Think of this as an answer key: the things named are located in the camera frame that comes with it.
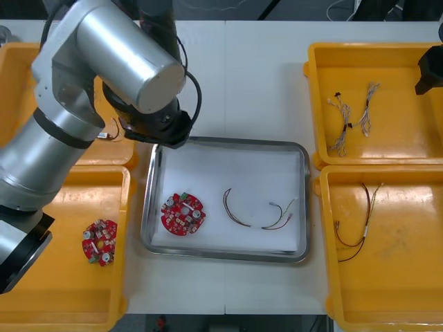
capacitor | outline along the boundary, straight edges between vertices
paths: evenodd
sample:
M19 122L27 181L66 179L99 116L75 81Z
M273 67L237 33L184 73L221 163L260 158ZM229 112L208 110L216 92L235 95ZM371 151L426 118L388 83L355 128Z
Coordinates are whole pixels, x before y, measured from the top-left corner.
M195 219L198 219L198 218L201 217L201 213L200 213L200 211L198 211L198 210L194 210L194 212L192 213L192 216L193 216Z
M88 262L92 264L92 263L96 263L99 260L100 260L100 256L99 255L93 255L93 256L91 256L90 259L88 259Z
M105 252L102 255L102 259L105 263L108 263L109 261L112 261L114 259L114 255L111 254L110 252Z
M86 230L83 232L83 239L85 240L93 239L94 236L95 236L94 232L91 232L90 230Z
M181 210L180 210L180 212L182 213L182 215L184 215L184 216L187 216L188 215L188 213L189 213L189 208L188 207L186 207L186 206L183 206L182 208L181 208Z
M166 201L166 205L171 207L174 205L174 199L172 197L168 198L168 200Z

white table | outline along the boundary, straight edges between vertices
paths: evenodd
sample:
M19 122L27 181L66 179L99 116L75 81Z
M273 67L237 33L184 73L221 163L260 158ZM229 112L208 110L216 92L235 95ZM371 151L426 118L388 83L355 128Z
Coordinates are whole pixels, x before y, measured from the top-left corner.
M43 23L0 20L0 25L9 27L23 42L38 42ZM177 27L188 51L190 71L199 79L204 95L193 135L290 140L312 154L309 89L302 74L308 46L341 41L438 42L439 25L180 21ZM180 100L184 109L194 109L191 84ZM143 176L138 174L143 172L139 169L134 174L140 184ZM133 206L127 241L128 313L325 313L327 277L320 207L313 194L311 254L299 266L152 255L138 236L140 204L137 201Z

yellow plastic tray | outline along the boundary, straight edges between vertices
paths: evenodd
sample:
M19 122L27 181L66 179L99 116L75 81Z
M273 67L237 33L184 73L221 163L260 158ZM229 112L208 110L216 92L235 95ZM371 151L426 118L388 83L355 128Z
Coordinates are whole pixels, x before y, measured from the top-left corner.
M37 107L35 81L30 65L39 51L38 44L10 43L0 49L0 147L5 146L24 125ZM105 132L116 135L118 117L106 101L102 81L95 86L95 108L106 123ZM77 165L134 165L134 141L120 136L112 142L97 140L84 153Z
M125 312L123 272L129 171L75 166L44 211L53 239L12 291L0 296L0 331L108 331ZM96 219L118 224L114 262L90 264L82 234Z
M418 61L433 44L312 44L309 78L317 168L326 165L442 164L443 89L415 95ZM370 82L380 87L370 101L372 128L346 133L345 157L328 151L343 130L339 110L327 103L335 92L352 108L351 122L363 114Z
M361 252L343 241L363 235ZM314 181L323 204L330 298L327 313L344 331L443 330L443 166L327 166Z

red circuit board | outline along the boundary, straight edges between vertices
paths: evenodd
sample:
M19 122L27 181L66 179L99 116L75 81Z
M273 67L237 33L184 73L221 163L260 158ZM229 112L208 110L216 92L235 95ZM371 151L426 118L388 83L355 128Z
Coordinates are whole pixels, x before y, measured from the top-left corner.
M96 220L83 233L83 252L89 263L105 266L114 260L117 224L111 220Z
M174 194L162 206L161 222L174 235L194 234L205 221L203 204L193 195Z

silver robot arm segment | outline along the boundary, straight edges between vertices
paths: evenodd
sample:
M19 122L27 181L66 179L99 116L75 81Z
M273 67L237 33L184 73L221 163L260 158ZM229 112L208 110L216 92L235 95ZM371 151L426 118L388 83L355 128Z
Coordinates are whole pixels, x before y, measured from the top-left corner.
M51 239L42 213L105 124L93 80L144 114L183 86L184 69L110 0L79 0L32 65L38 108L0 150L0 293L10 291Z

